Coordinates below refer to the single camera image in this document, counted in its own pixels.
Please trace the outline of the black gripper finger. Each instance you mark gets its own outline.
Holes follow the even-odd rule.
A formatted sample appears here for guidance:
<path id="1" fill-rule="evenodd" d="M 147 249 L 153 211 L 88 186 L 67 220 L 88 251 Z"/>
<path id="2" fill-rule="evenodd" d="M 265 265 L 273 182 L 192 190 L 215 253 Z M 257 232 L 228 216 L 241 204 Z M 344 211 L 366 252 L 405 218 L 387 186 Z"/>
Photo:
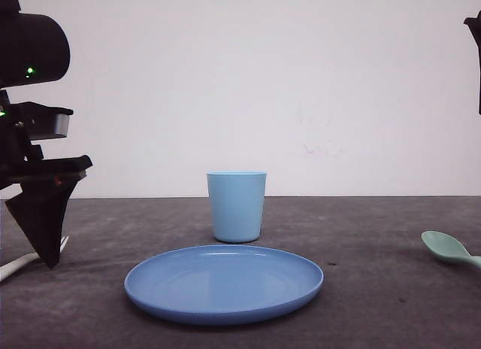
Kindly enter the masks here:
<path id="1" fill-rule="evenodd" d="M 5 202 L 41 261 L 51 269 L 59 263 L 68 200 L 82 179 L 82 174 L 67 174 L 23 181 L 21 193 Z"/>

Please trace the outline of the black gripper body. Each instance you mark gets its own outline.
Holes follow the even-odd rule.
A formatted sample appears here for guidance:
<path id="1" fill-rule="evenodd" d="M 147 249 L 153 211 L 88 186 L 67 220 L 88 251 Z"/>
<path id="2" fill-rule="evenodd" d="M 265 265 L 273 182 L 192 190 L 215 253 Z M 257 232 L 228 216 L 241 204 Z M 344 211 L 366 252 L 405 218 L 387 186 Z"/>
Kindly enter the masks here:
<path id="1" fill-rule="evenodd" d="M 32 119 L 54 113 L 67 114 L 70 119 L 73 111 L 34 102 L 12 103 L 7 91 L 1 91 L 1 188 L 54 175 L 86 176 L 92 167 L 87 155 L 46 159 L 41 145 L 29 139 Z"/>

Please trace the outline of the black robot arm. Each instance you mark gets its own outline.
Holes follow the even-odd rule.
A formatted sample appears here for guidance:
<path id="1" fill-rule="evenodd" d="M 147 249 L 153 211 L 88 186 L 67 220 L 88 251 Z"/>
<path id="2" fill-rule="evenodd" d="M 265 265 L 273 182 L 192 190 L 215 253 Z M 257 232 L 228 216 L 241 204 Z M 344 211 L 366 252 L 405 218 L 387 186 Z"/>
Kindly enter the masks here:
<path id="1" fill-rule="evenodd" d="M 68 40 L 55 20 L 23 13 L 18 0 L 1 0 L 1 187 L 20 185 L 5 204 L 51 269 L 60 258 L 68 200 L 92 161 L 87 155 L 44 158 L 37 142 L 66 137 L 73 111 L 12 103 L 6 89 L 59 80 L 69 63 Z"/>
<path id="2" fill-rule="evenodd" d="M 476 45 L 476 85 L 477 85 L 477 102 L 478 102 L 478 114 L 480 114 L 480 23 L 481 23 L 481 11 L 475 17 L 467 17 L 464 19 L 463 24 L 468 28 L 473 42 Z"/>

